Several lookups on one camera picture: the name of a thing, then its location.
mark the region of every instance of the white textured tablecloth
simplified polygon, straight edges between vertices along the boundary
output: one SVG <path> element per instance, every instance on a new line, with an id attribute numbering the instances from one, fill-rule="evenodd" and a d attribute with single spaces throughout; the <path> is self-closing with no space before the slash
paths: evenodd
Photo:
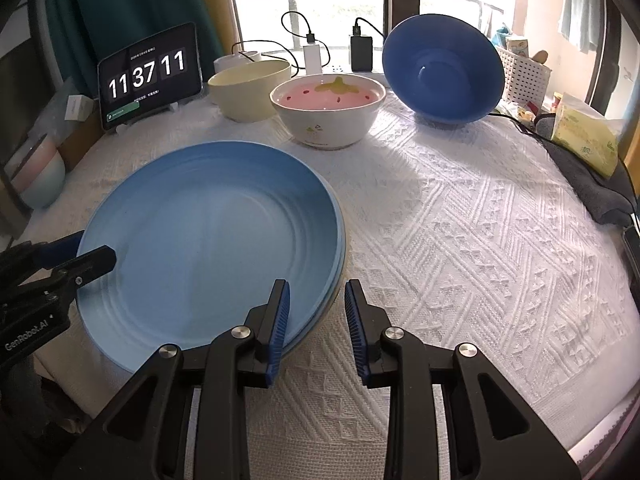
<path id="1" fill-rule="evenodd" d="M 607 230 L 534 140 L 501 118 L 438 130 L 392 94 L 369 136 L 325 152 L 278 120 L 236 124 L 206 100 L 103 137 L 23 239 L 83 229 L 104 197 L 163 153 L 208 140 L 276 146 L 331 183 L 350 236 L 345 277 L 423 341 L 471 341 L 569 448 L 640 376 L 640 322 Z M 38 352 L 96 415 L 127 374 L 94 347 L 78 314 Z M 388 391 L 354 369 L 342 294 L 291 354 L 271 390 L 248 393 L 252 476 L 382 478 Z"/>

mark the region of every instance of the clock display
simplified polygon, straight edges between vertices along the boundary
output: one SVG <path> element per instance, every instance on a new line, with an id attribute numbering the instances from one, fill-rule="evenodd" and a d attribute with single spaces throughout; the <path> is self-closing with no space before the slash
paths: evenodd
<path id="1" fill-rule="evenodd" d="M 98 81 L 105 130 L 199 94 L 195 26 L 170 28 L 103 59 Z"/>

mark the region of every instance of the stack of plates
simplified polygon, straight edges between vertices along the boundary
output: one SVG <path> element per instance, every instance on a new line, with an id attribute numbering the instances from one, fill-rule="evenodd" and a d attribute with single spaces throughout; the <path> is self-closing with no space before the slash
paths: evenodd
<path id="1" fill-rule="evenodd" d="M 132 174 L 94 213 L 78 253 L 104 244 L 116 267 L 78 291 L 78 308 L 97 346 L 129 371 L 165 343 L 206 345 L 241 324 L 277 278 L 291 288 L 289 351 L 329 307 L 346 252 L 320 176 L 280 150 L 234 141 Z"/>

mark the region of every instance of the plastic basket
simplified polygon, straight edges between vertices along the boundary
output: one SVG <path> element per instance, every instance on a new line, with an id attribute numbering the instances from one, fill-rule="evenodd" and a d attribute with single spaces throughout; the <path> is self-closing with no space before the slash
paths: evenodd
<path id="1" fill-rule="evenodd" d="M 502 98 L 521 105 L 531 102 L 542 110 L 551 69 L 499 46 L 496 50 L 504 66 Z"/>

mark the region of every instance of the silver bolt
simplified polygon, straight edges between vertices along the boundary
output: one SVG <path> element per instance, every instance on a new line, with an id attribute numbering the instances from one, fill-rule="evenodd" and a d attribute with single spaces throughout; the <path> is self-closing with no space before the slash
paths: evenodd
<path id="1" fill-rule="evenodd" d="M 397 326 L 390 326 L 385 330 L 385 335 L 389 339 L 402 339 L 404 337 L 404 330 Z"/>
<path id="2" fill-rule="evenodd" d="M 231 329 L 231 335 L 236 339 L 244 339 L 251 335 L 251 329 L 244 325 L 235 326 Z"/>
<path id="3" fill-rule="evenodd" d="M 160 347 L 158 353 L 162 359 L 171 359 L 178 353 L 178 347 L 176 345 L 164 345 Z"/>
<path id="4" fill-rule="evenodd" d="M 478 353 L 478 348 L 471 343 L 462 343 L 458 348 L 458 351 L 460 352 L 460 355 L 463 355 L 464 357 L 473 357 Z"/>

